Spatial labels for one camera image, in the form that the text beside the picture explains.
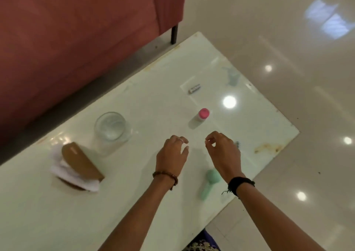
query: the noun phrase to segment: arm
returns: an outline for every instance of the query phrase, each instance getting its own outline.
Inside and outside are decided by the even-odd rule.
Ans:
[[[227,183],[234,177],[245,177],[240,151],[231,139],[214,131],[206,137],[205,144],[215,168]],[[272,251],[323,250],[254,186],[243,183],[236,193]]]
[[[189,147],[181,153],[182,141],[189,141],[173,135],[165,141],[157,154],[156,171],[167,171],[179,176],[189,154]],[[142,247],[155,213],[166,192],[174,185],[174,179],[157,175],[140,199],[112,231],[99,251],[138,251]]]

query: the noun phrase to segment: small bottle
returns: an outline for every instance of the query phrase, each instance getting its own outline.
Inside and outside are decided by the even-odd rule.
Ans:
[[[200,121],[205,121],[206,118],[208,118],[208,116],[209,116],[209,110],[207,108],[202,108],[198,112],[197,116]]]

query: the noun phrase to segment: white table surface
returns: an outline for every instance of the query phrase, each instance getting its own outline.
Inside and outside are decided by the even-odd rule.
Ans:
[[[192,95],[190,87],[201,84]],[[225,96],[237,105],[227,109]],[[210,117],[191,121],[206,107]],[[94,139],[95,120],[121,113],[132,136],[114,152]],[[172,134],[189,139],[179,184],[163,199],[142,250],[181,251],[232,199],[224,182],[202,202],[213,168],[204,146],[218,130],[241,143],[254,178],[299,131],[201,34],[196,33],[0,167],[2,250],[97,250],[152,180],[155,156]],[[76,141],[105,175],[98,193],[76,191],[49,173],[51,145]]]

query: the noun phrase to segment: red sofa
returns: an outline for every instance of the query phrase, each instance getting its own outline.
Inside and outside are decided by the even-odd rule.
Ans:
[[[184,0],[0,0],[0,143],[182,20]]]

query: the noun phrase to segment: green object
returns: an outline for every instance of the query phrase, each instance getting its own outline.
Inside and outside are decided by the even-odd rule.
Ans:
[[[208,170],[206,173],[207,184],[200,194],[201,200],[207,199],[214,184],[218,183],[222,177],[216,169]]]

